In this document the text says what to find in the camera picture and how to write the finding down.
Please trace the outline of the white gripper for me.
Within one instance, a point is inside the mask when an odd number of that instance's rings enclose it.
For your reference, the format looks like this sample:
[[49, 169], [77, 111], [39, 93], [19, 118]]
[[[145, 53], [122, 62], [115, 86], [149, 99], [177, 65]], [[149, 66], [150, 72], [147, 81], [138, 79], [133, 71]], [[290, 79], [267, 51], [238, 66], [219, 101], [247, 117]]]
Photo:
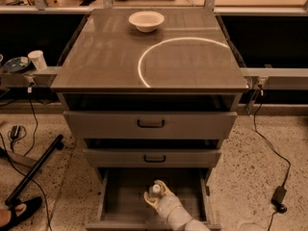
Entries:
[[179, 220], [185, 210], [179, 198], [173, 194], [166, 183], [162, 180], [154, 181], [155, 187], [160, 195], [164, 195], [160, 200], [158, 197], [151, 197], [148, 192], [143, 194], [144, 201], [152, 208], [156, 209], [161, 218], [165, 220]]

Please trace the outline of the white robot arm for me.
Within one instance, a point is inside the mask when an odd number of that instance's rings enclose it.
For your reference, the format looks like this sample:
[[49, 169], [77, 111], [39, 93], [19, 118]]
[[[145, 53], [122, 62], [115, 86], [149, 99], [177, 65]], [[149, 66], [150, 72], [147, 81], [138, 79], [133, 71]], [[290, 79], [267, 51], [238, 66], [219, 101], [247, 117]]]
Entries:
[[167, 222], [172, 231], [211, 231], [191, 216], [178, 196], [162, 180], [155, 180], [149, 191], [143, 194], [143, 198]]

